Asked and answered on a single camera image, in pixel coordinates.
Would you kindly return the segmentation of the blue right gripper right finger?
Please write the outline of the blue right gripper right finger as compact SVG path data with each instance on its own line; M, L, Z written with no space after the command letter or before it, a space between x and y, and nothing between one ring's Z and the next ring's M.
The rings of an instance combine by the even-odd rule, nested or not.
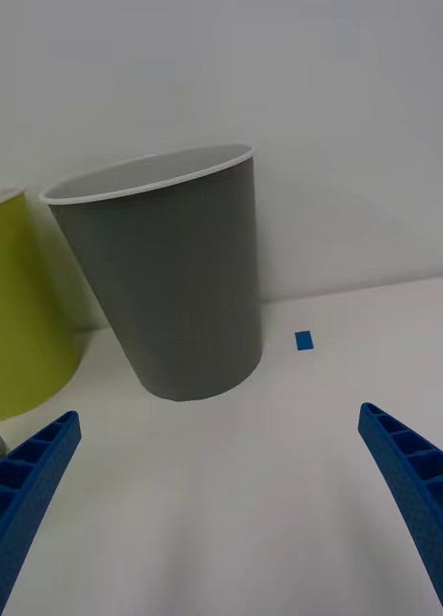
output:
M443 607L443 451L372 403L361 405L358 432Z

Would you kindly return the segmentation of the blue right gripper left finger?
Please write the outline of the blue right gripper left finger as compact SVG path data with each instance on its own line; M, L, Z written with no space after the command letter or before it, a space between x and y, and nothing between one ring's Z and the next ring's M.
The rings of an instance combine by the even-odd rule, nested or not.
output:
M68 411L0 461L0 614L81 438Z

